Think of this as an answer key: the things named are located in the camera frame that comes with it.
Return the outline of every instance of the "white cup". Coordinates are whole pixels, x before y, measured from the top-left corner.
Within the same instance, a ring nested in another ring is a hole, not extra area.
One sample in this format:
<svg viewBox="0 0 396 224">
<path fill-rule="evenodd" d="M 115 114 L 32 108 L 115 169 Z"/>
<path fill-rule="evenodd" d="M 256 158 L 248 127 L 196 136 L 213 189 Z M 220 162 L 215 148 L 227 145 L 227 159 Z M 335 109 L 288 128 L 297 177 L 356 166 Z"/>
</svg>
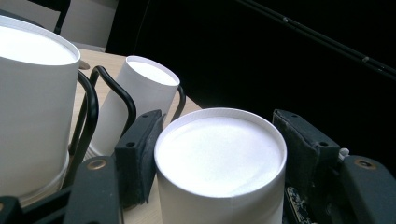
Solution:
<svg viewBox="0 0 396 224">
<path fill-rule="evenodd" d="M 0 16 L 0 195 L 22 206 L 62 185 L 80 54 L 62 37 Z"/>
<path fill-rule="evenodd" d="M 134 100 L 137 118 L 157 109 L 167 114 L 180 83 L 171 70 L 140 56 L 126 57 L 115 81 Z M 99 110 L 96 130 L 85 159 L 111 155 L 120 140 L 127 118 L 125 103 L 114 91 L 110 91 Z"/>
<path fill-rule="evenodd" d="M 154 158 L 163 224 L 282 223 L 287 149 L 269 121 L 195 111 L 163 130 Z"/>
</svg>

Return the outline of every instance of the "table surface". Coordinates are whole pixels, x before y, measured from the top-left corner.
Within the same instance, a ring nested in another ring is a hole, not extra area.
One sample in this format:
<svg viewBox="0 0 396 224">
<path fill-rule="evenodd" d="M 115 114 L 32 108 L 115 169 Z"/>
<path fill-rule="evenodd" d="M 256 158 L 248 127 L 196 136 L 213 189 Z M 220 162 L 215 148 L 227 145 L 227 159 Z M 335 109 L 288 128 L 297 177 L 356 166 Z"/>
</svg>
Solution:
<svg viewBox="0 0 396 224">
<path fill-rule="evenodd" d="M 92 69 L 96 65 L 103 66 L 107 72 L 115 78 L 119 73 L 122 64 L 125 61 L 124 56 L 108 54 L 98 51 L 92 51 L 87 49 L 80 49 L 81 60 L 87 63 L 90 66 L 90 69 L 81 69 L 81 71 L 89 77 Z M 96 93 L 99 100 L 99 106 L 102 105 L 103 101 L 106 99 L 110 88 L 107 84 L 99 77 L 98 81 L 95 85 Z M 76 121 L 78 117 L 78 112 L 81 107 L 81 102 L 84 98 L 85 91 L 78 84 L 76 91 L 76 99 L 75 106 L 73 111 L 73 119 L 72 119 L 72 131 L 76 126 Z M 173 114 L 175 113 L 178 105 L 178 93 L 175 95 L 175 99 L 171 105 L 169 110 L 169 116 L 167 116 L 164 127 L 169 124 Z M 184 110 L 181 113 L 181 116 L 190 113 L 195 110 L 201 109 L 194 101 L 192 101 L 189 97 L 186 99 L 186 104 Z M 151 192 L 149 195 L 148 203 L 143 203 L 141 205 L 136 206 L 135 208 L 125 210 L 124 211 L 124 221 L 126 224 L 154 224 L 154 223 L 162 223 L 161 216 L 161 207 L 160 207 L 160 196 L 158 192 L 157 179 L 154 179 L 153 186 L 151 188 Z"/>
</svg>

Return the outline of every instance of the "cup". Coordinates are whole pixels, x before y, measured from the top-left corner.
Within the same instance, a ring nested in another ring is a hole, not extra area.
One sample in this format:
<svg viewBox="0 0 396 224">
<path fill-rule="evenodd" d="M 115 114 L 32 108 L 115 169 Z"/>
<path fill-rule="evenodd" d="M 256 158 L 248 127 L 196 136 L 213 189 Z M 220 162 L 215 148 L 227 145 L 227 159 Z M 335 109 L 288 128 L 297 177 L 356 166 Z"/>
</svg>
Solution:
<svg viewBox="0 0 396 224">
<path fill-rule="evenodd" d="M 22 206 L 62 185 L 80 54 L 67 40 L 0 16 L 0 195 Z"/>
<path fill-rule="evenodd" d="M 167 114 L 180 83 L 171 70 L 140 56 L 126 57 L 115 81 L 132 97 L 137 118 L 157 109 Z M 110 90 L 99 110 L 98 123 L 85 160 L 111 155 L 121 138 L 127 118 L 125 103 Z"/>
<path fill-rule="evenodd" d="M 195 111 L 163 130 L 154 158 L 163 224 L 282 223 L 287 149 L 269 121 Z"/>
</svg>

